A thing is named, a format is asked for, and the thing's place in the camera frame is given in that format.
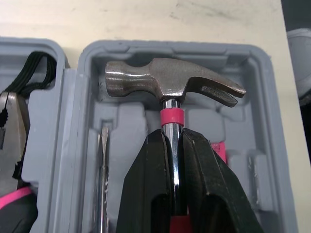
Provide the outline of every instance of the tool case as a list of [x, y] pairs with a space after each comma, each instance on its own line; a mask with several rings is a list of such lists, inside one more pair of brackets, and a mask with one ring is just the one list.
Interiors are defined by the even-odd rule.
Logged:
[[[143, 66], [155, 57], [190, 61], [216, 71], [247, 91], [234, 108], [196, 93], [186, 95], [185, 127], [211, 142], [225, 142], [235, 172], [266, 233], [298, 232], [273, 68], [250, 45], [97, 41], [77, 69], [62, 48], [45, 39], [0, 37], [0, 89], [22, 69], [28, 55], [44, 51], [57, 60], [55, 82], [33, 91], [22, 178], [37, 193], [38, 218], [31, 233], [87, 233], [96, 226], [101, 130], [109, 128], [107, 216], [115, 231], [124, 177], [145, 137], [160, 129], [160, 105], [146, 92], [110, 97], [108, 61]], [[44, 60], [32, 81], [45, 76]]]

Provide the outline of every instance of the white table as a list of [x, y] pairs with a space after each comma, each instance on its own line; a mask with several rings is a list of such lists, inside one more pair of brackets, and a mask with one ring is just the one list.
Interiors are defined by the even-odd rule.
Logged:
[[0, 0], [0, 35], [49, 38], [71, 67], [100, 39], [252, 44], [271, 56], [299, 231], [310, 232], [311, 169], [280, 0]]

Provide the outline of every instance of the hammer head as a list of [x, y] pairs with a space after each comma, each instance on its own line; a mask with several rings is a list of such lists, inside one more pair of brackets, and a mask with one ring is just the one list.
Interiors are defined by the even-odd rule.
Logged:
[[205, 67], [170, 58], [154, 58], [144, 67], [108, 62], [105, 79], [110, 96], [146, 91], [160, 102], [176, 99], [182, 103], [187, 92], [196, 92], [233, 107], [237, 100], [231, 95], [241, 98], [246, 93], [238, 84]]

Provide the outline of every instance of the black cord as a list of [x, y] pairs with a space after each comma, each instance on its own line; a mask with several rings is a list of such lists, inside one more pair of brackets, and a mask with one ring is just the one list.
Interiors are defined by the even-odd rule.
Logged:
[[[43, 82], [27, 84], [43, 57], [47, 58], [47, 73]], [[15, 92], [27, 98], [33, 90], [45, 89], [55, 79], [55, 76], [56, 60], [45, 52], [34, 51], [28, 56], [23, 69], [14, 81], [5, 89], [5, 92]]]

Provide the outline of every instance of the claw hammer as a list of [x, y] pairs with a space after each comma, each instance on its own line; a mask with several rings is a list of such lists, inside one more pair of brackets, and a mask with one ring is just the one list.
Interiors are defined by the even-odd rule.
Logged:
[[110, 96], [124, 97], [134, 91], [146, 91], [153, 94], [162, 104], [161, 126], [167, 137], [170, 152], [171, 214], [186, 215], [183, 153], [179, 149], [184, 112], [180, 104], [183, 103], [187, 92], [196, 92], [228, 107], [234, 107], [237, 100], [231, 95], [242, 98], [246, 91], [205, 67], [170, 58], [154, 58], [144, 67], [132, 67], [121, 61], [108, 62], [105, 80]]

